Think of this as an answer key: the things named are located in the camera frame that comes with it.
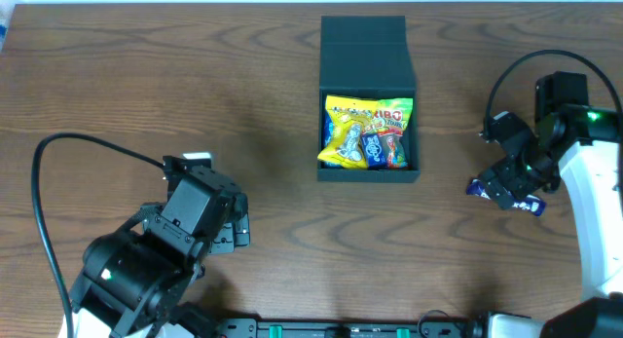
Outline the purple dairy milk chocolate bar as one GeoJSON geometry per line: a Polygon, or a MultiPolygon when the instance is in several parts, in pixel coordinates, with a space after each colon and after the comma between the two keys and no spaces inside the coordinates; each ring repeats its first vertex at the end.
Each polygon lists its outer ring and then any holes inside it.
{"type": "MultiPolygon", "coordinates": [[[[487,200],[493,200],[493,198],[486,192],[485,185],[477,178],[472,179],[467,185],[465,193],[471,196],[477,196],[487,200]]],[[[547,207],[544,200],[535,195],[527,195],[524,199],[516,199],[510,193],[508,196],[511,199],[510,208],[516,208],[530,212],[534,216],[540,216],[547,207]]]]}

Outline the blue eclipse mints tin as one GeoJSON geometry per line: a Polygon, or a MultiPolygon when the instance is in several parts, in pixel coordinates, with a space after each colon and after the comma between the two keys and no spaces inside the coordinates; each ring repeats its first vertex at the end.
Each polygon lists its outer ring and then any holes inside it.
{"type": "Polygon", "coordinates": [[[361,144],[368,169],[384,169],[387,167],[385,151],[377,134],[369,133],[362,135],[361,144]]]}

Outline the haribo gummy bag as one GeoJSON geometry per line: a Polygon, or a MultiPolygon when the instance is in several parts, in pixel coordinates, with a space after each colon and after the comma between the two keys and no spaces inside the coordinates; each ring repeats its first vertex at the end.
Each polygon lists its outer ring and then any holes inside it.
{"type": "Polygon", "coordinates": [[[379,99],[377,110],[364,134],[375,133],[381,139],[385,151],[385,169],[404,169],[408,166],[405,150],[401,143],[413,112],[411,98],[379,99]]]}

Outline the blue oreo pack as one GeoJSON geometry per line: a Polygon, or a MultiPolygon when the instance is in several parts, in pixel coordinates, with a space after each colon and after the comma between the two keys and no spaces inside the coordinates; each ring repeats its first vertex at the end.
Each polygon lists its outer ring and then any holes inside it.
{"type": "MultiPolygon", "coordinates": [[[[327,112],[323,113],[323,128],[322,128],[322,148],[325,148],[331,141],[332,133],[333,133],[333,122],[327,112]]],[[[322,165],[326,169],[339,169],[341,166],[339,164],[330,163],[330,162],[322,162],[322,165]]]]}

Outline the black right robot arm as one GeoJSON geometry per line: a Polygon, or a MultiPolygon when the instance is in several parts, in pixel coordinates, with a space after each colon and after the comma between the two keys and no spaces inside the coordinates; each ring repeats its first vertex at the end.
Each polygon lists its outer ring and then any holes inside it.
{"type": "Polygon", "coordinates": [[[580,250],[582,295],[577,306],[541,322],[488,313],[468,337],[619,337],[622,334],[621,134],[614,111],[590,106],[583,74],[555,72],[539,79],[535,126],[512,112],[494,117],[492,135],[504,158],[481,172],[467,194],[540,215],[537,190],[565,185],[580,250]]]}

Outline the yellow snack bag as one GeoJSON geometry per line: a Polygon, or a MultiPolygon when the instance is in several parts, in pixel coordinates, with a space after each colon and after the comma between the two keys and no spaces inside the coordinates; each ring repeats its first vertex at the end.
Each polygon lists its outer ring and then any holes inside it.
{"type": "Polygon", "coordinates": [[[371,125],[378,102],[372,99],[328,95],[325,109],[333,124],[333,130],[329,142],[320,151],[317,159],[344,169],[367,169],[367,158],[360,140],[371,125]]]}

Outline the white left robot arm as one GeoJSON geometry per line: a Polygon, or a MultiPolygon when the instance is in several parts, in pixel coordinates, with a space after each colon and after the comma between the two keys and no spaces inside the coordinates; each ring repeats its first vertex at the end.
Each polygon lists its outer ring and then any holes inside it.
{"type": "Polygon", "coordinates": [[[165,201],[141,205],[85,250],[61,336],[196,334],[179,301],[204,276],[206,256],[249,246],[248,200],[207,152],[166,156],[164,179],[165,201]]]}

